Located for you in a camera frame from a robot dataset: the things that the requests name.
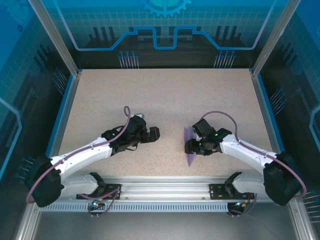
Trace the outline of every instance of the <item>table surface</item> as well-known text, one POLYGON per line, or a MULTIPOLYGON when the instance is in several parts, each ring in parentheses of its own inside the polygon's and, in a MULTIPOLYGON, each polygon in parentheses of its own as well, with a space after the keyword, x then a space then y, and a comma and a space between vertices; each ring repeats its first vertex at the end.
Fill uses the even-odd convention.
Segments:
MULTIPOLYGON (((157 126, 157 142, 139 144, 136 151, 120 152, 75 174, 102 176, 229 176, 256 172, 225 154, 197 156, 188 167, 184 127, 209 111, 223 111, 236 120, 238 135, 267 151, 271 144, 248 69, 84 69, 64 132, 60 154, 68 153, 124 125, 123 108, 143 113, 147 127, 157 126)), ((215 129, 234 132, 227 117, 212 114, 215 129)))

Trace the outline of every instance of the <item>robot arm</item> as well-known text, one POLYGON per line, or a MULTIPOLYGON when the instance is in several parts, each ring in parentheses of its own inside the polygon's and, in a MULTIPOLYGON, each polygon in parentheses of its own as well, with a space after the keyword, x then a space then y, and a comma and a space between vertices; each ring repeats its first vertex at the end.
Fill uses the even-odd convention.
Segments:
POLYGON ((281 161, 294 172, 299 173, 292 157, 282 152, 276 154, 249 144, 224 128, 216 131, 205 119, 192 126, 196 138, 185 143, 186 154, 208 156, 222 153, 233 156, 256 169, 260 175, 237 172, 225 182, 229 192, 267 194, 275 203, 286 205, 301 189, 299 181, 287 169, 272 158, 281 161))
POLYGON ((117 136, 124 126, 107 130, 101 137, 69 153, 51 158, 45 156, 38 157, 24 180, 29 190, 38 178, 49 168, 53 167, 59 161, 62 161, 62 163, 49 171, 34 189, 32 197, 37 205, 39 207, 45 207, 53 203, 60 196, 70 196, 74 194, 89 195, 93 192, 100 192, 98 187, 101 185, 103 188, 104 183, 100 184, 102 178, 97 176, 97 174, 79 177, 70 177, 70 175, 93 162, 123 152, 129 147, 137 148, 138 144, 157 141, 160 137, 159 128, 156 126, 151 127, 150 132, 148 132, 146 125, 147 123, 143 119, 143 115, 134 115, 131 116, 125 131, 118 139, 110 143, 107 141, 117 136))

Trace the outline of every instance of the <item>purple object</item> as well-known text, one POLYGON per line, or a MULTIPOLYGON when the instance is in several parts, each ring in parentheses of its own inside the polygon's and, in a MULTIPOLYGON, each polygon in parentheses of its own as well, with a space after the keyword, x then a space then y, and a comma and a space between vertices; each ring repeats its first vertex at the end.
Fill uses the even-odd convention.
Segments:
MULTIPOLYGON (((184 128, 184 144, 186 144, 187 141, 189 141, 190 139, 195 139, 197 138, 196 133, 194 132, 192 127, 185 127, 184 128)), ((193 154, 187 154, 186 155, 186 159, 188 161, 188 165, 189 167, 191 166, 191 164, 194 162, 194 160, 196 159, 196 153, 194 152, 193 154)))

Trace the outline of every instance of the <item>speckled tabletop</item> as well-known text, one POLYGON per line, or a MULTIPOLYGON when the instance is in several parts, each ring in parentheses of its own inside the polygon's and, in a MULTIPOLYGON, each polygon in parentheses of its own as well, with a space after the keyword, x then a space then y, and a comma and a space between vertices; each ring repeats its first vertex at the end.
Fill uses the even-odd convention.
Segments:
MULTIPOLYGON (((85 69, 74 97, 60 154, 124 125, 123 108, 144 113, 148 127, 160 129, 160 139, 99 160, 75 174, 102 176, 228 176, 252 171, 240 160, 221 153, 197 156, 188 167, 184 127, 208 111, 224 111, 238 123, 246 142, 271 151, 266 126, 248 69, 85 69)), ((234 132, 223 115, 206 117, 215 129, 234 132)))

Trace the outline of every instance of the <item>gear logo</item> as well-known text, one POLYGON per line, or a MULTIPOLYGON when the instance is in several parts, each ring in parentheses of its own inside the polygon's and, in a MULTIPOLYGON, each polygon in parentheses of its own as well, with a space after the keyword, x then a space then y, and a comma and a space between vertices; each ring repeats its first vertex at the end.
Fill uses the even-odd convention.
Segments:
POLYGON ((29 16, 29 3, 27 0, 0 0, 0 7, 6 7, 14 21, 20 25, 29 16))
POLYGON ((180 14, 180 10, 187 9, 186 5, 191 4, 191 0, 142 0, 142 4, 150 14, 166 18, 168 15, 173 17, 174 14, 180 14))

